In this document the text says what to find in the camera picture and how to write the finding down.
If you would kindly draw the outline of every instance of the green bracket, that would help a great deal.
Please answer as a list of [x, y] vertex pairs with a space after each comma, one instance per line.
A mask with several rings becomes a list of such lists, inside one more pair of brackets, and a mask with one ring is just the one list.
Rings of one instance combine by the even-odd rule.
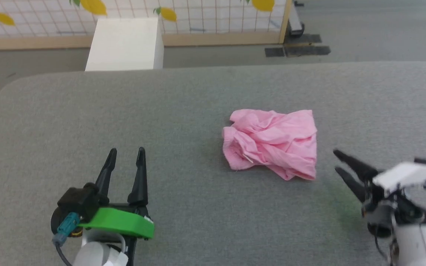
[[109, 207], [98, 209], [89, 223], [79, 224], [78, 226], [101, 229], [144, 239], [154, 237], [154, 224], [151, 221], [144, 219], [144, 217], [138, 214]]

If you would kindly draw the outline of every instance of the white curtain with lemon print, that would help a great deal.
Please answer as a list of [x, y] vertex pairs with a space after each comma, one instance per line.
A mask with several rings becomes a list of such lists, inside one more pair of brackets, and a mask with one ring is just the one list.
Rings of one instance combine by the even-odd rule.
[[286, 1], [0, 0], [0, 38], [92, 35], [100, 17], [159, 17], [164, 34], [279, 31]]

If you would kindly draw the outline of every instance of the pink shirt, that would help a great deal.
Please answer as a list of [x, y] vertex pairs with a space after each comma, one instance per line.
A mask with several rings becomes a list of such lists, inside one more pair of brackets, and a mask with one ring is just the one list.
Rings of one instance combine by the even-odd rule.
[[223, 153], [233, 170], [266, 165], [284, 180], [315, 180], [317, 129], [311, 110], [287, 115], [275, 111], [234, 111], [223, 128]]

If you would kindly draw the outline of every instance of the lemon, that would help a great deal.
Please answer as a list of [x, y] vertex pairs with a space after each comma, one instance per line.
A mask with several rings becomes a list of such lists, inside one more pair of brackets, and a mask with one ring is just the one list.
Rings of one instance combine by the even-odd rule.
[[168, 7], [157, 7], [156, 9], [154, 9], [154, 12], [157, 12], [157, 15], [162, 15], [165, 20], [173, 22], [177, 21], [177, 14], [174, 10]]
[[80, 0], [81, 6], [93, 15], [107, 15], [106, 6], [101, 0]]
[[252, 5], [259, 11], [272, 12], [274, 8], [274, 0], [252, 0]]
[[4, 13], [0, 13], [0, 22], [2, 24], [5, 24], [5, 25], [10, 25], [10, 26], [14, 26], [15, 25], [14, 24], [14, 20], [12, 19], [12, 17], [10, 17], [10, 16], [8, 16], [8, 15], [6, 15]]

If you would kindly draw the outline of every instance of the gray table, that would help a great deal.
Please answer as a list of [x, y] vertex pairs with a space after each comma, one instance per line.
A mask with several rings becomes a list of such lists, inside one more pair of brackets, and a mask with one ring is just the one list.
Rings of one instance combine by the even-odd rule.
[[[318, 177], [232, 171], [231, 112], [312, 109]], [[381, 168], [426, 156], [426, 62], [66, 73], [0, 92], [0, 265], [61, 265], [49, 219], [70, 186], [118, 148], [110, 198], [124, 202], [147, 152], [155, 238], [139, 265], [384, 265], [333, 166], [339, 147]], [[414, 199], [426, 204], [426, 192]], [[73, 260], [79, 239], [62, 248]]]

